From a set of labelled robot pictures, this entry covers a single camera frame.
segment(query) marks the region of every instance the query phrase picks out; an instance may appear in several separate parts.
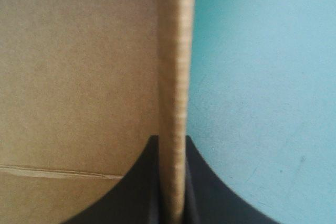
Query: light blue wall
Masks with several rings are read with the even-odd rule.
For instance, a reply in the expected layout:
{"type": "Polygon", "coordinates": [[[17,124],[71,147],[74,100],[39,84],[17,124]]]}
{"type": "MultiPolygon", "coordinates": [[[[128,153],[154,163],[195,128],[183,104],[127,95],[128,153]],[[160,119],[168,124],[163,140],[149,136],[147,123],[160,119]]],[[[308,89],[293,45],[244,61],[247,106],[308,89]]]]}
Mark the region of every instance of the light blue wall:
{"type": "Polygon", "coordinates": [[[288,224],[336,223],[336,0],[196,0],[188,134],[288,224]]]}

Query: crease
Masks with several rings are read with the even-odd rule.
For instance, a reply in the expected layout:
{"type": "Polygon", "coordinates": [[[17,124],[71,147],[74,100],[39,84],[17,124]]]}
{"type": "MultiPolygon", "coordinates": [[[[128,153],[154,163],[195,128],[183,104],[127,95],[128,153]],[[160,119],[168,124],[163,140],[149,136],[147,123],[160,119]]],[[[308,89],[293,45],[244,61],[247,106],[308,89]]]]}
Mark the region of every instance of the crease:
{"type": "Polygon", "coordinates": [[[122,179],[123,175],[112,175],[92,172],[81,172],[77,170],[61,169],[43,169],[16,165],[0,164],[0,172],[20,177],[37,177],[37,178],[81,178],[81,179],[122,179]]]}

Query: corrugated cardboard edge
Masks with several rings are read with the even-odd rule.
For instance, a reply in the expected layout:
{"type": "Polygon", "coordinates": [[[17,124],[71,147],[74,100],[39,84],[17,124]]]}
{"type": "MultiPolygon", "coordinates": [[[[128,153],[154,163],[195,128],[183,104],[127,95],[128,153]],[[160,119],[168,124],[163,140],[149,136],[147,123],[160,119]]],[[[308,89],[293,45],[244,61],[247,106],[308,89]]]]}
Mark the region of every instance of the corrugated cardboard edge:
{"type": "Polygon", "coordinates": [[[158,0],[160,181],[166,222],[181,223],[194,0],[158,0]]]}

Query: black curved piece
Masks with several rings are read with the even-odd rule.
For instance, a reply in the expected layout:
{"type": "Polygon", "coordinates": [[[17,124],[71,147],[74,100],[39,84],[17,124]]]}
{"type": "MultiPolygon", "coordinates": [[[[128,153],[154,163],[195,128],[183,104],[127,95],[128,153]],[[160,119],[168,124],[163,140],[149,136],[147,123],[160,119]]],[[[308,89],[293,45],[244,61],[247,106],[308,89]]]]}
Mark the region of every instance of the black curved piece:
{"type": "Polygon", "coordinates": [[[228,188],[189,136],[186,152],[186,224],[277,224],[228,188]]]}
{"type": "MultiPolygon", "coordinates": [[[[159,224],[158,137],[151,136],[137,162],[106,195],[64,224],[159,224]]],[[[184,224],[277,224],[229,189],[186,138],[184,224]]]]}
{"type": "Polygon", "coordinates": [[[139,159],[106,195],[64,224],[158,224],[158,137],[151,136],[139,159]]]}

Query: cardboard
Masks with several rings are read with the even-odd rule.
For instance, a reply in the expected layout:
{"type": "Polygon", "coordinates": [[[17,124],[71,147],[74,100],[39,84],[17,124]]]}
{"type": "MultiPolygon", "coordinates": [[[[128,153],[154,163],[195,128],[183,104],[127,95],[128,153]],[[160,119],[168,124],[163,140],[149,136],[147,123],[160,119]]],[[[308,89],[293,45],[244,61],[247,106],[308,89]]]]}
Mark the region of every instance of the cardboard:
{"type": "Polygon", "coordinates": [[[0,0],[0,223],[58,223],[114,185],[50,173],[125,174],[158,133],[156,67],[156,0],[0,0]]]}
{"type": "Polygon", "coordinates": [[[158,0],[160,182],[166,223],[181,223],[194,0],[158,0]]]}

